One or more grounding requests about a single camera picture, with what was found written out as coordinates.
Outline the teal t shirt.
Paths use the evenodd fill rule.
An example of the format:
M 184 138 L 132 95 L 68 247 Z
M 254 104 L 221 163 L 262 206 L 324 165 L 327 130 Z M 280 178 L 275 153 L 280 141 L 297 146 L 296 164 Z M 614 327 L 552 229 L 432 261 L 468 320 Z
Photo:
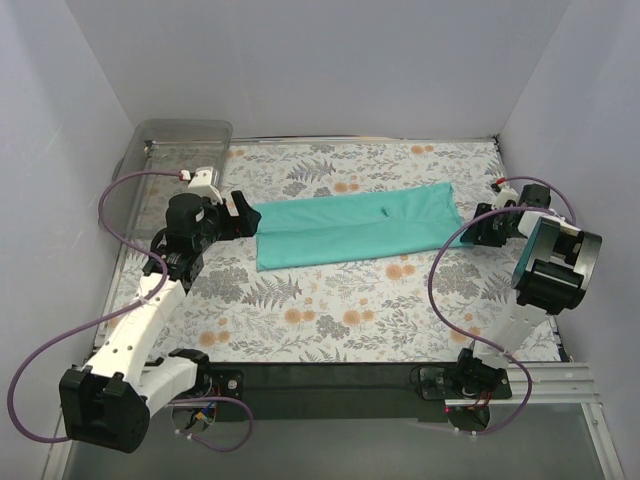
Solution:
M 259 271 L 438 250 L 463 225 L 449 182 L 264 203 Z

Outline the clear plastic bin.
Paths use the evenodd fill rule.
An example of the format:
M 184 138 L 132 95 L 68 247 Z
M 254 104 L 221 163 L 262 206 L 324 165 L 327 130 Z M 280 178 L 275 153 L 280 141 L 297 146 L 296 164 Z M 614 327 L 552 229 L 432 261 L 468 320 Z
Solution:
M 123 182 L 108 195 L 99 224 L 111 226 L 127 239 L 150 240 L 164 226 L 168 199 L 185 190 L 176 178 L 157 173 L 211 167 L 211 184 L 220 189 L 232 133 L 232 125 L 223 120 L 141 122 L 112 178 L 136 171 L 146 174 Z

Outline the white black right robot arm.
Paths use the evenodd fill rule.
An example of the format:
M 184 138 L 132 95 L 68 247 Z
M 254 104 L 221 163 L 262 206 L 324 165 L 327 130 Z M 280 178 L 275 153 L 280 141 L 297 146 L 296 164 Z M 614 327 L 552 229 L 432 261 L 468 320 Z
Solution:
M 506 310 L 489 330 L 489 342 L 475 340 L 458 356 L 452 383 L 467 398 L 503 385 L 506 356 L 548 317 L 582 302 L 602 247 L 600 235 L 546 211 L 551 206 L 548 186 L 528 184 L 517 192 L 499 180 L 492 189 L 494 202 L 480 203 L 474 216 L 506 211 L 468 228 L 462 241 L 488 247 L 502 247 L 512 238 L 527 243 L 512 275 Z

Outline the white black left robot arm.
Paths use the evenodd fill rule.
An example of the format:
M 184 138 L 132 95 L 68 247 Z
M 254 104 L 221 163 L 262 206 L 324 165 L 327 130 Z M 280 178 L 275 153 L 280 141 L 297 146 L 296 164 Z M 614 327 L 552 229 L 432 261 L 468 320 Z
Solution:
M 216 390 L 207 354 L 175 349 L 148 362 L 157 337 L 186 299 L 213 244 L 251 238 L 261 215 L 240 191 L 227 202 L 196 193 L 172 197 L 165 226 L 153 237 L 134 308 L 83 367 L 67 370 L 59 393 L 67 436 L 125 453 L 142 443 L 151 418 L 175 400 L 200 400 Z

